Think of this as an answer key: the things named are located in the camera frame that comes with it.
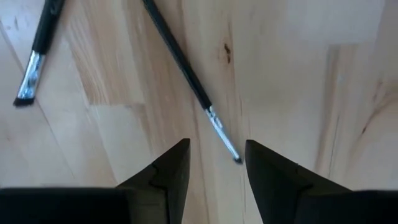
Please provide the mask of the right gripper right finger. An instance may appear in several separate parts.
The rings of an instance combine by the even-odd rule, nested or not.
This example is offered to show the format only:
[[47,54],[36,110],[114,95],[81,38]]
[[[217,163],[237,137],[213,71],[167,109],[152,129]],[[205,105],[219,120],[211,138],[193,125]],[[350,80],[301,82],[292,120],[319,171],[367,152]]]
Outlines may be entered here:
[[249,183],[264,223],[293,223],[304,195],[346,193],[350,190],[247,140],[245,163]]

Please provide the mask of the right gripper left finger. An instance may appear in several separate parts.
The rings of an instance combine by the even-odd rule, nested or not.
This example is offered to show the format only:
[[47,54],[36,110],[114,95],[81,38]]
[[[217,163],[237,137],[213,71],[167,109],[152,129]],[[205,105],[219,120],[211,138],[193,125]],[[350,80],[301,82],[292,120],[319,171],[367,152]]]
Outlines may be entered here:
[[190,179],[190,139],[184,138],[118,185],[131,223],[181,224]]

